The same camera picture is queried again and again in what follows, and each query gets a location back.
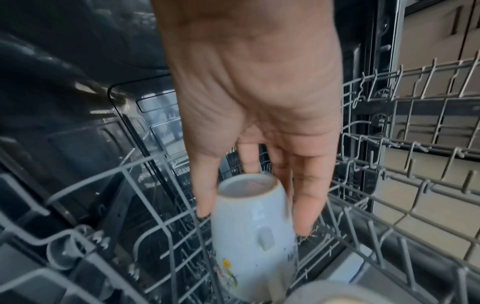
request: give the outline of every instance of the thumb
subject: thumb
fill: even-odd
[[[196,198],[198,217],[208,216],[217,198],[217,181],[221,157],[189,151],[190,179],[193,195]]]

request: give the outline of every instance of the lower dishwasher rack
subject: lower dishwasher rack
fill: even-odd
[[[401,67],[395,72],[375,72],[344,84],[343,128],[328,200],[312,234],[298,238],[299,272],[290,290],[316,279],[340,252],[347,250],[363,260],[351,282],[370,268],[421,303],[480,302],[479,264],[472,262],[480,256],[477,252],[480,250],[479,227],[470,235],[416,212],[422,198],[432,194],[480,208],[480,189],[473,186],[476,171],[468,172],[458,183],[446,181],[456,162],[462,159],[479,162],[480,150],[472,146],[475,146],[480,129],[480,118],[476,118],[473,126],[451,126],[445,122],[451,112],[449,107],[469,109],[478,104],[480,93],[469,93],[469,85],[474,77],[480,76],[476,75],[479,57],[477,52],[472,60],[447,64],[434,61],[431,66],[418,69]],[[436,80],[445,81],[445,94],[429,95],[429,88]],[[422,115],[425,115],[425,108],[433,109],[431,115],[435,116],[436,123],[414,124],[417,105],[423,109]],[[406,121],[399,121],[401,115]],[[399,126],[404,129],[396,135]],[[438,138],[445,134],[445,129],[465,131],[467,135],[453,135],[464,138],[464,145],[439,144]],[[407,140],[408,134],[419,132],[429,134],[431,140]],[[390,150],[404,151],[406,161],[402,169],[385,164]],[[415,158],[430,154],[445,159],[438,179],[416,171]],[[270,171],[268,154],[262,147],[260,162],[263,171]],[[169,211],[158,209],[153,203],[155,200],[151,199],[151,191],[147,191],[162,187],[152,173],[152,163],[161,168],[176,189],[177,197]],[[219,180],[242,173],[234,150],[226,155],[220,171]],[[0,212],[1,245],[5,246],[6,239],[14,236],[13,240],[21,246],[46,252],[46,259],[36,269],[1,282],[0,293],[21,293],[30,283],[47,282],[57,288],[59,296],[55,302],[61,303],[237,303],[221,290],[217,281],[211,257],[210,221],[195,215],[195,198],[189,190],[188,172],[188,158],[184,153],[173,156],[156,153],[137,160],[126,159],[121,166],[71,185],[43,203],[30,196],[11,175],[1,174],[2,181],[25,204],[25,213],[16,218],[4,210]],[[95,230],[81,225],[39,237],[25,225],[33,218],[49,216],[52,203],[112,176],[123,178],[127,189],[124,191],[130,191],[136,201],[130,202],[127,210],[121,202],[112,207],[103,225]],[[411,208],[396,206],[379,195],[386,181],[417,189]],[[399,212],[400,219],[394,222],[383,219],[375,212],[378,206]],[[144,213],[133,214],[141,208]],[[109,234],[113,228],[108,219],[125,214],[136,218],[136,223],[153,224],[135,230],[135,234],[127,221],[121,228],[125,231],[113,240]],[[467,242],[465,255],[456,256],[428,239],[406,232],[399,227],[406,218]],[[122,249],[116,243],[121,242],[125,233],[135,234],[134,242]],[[365,253],[363,247],[370,248],[369,253]]]

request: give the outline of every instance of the kitchen floor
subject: kitchen floor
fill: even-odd
[[[407,155],[407,151],[387,149],[384,166],[403,170]],[[436,180],[440,180],[448,161],[446,157],[424,153],[413,153],[412,158],[415,159],[414,175],[421,175]],[[480,162],[455,159],[444,181],[462,186],[468,172],[470,170],[478,171],[479,169]],[[451,193],[460,193],[459,191],[446,187],[436,186],[435,188],[443,189]],[[480,190],[480,177],[474,177],[470,188]],[[417,187],[390,179],[379,183],[376,196],[381,200],[408,211],[412,208],[417,191]],[[389,223],[396,223],[397,227],[456,257],[463,259],[470,246],[468,241],[410,216],[402,219],[403,214],[401,212],[381,205],[380,203],[374,205],[373,213]],[[414,213],[471,237],[475,237],[480,228],[480,206],[432,192],[420,197]],[[480,267],[480,249],[478,246],[473,251],[469,262],[472,265]]]

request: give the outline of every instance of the upside-down mug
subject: upside-down mug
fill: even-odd
[[[292,210],[282,183],[242,174],[220,183],[211,213],[215,270],[222,287],[244,301],[280,301],[298,267]]]

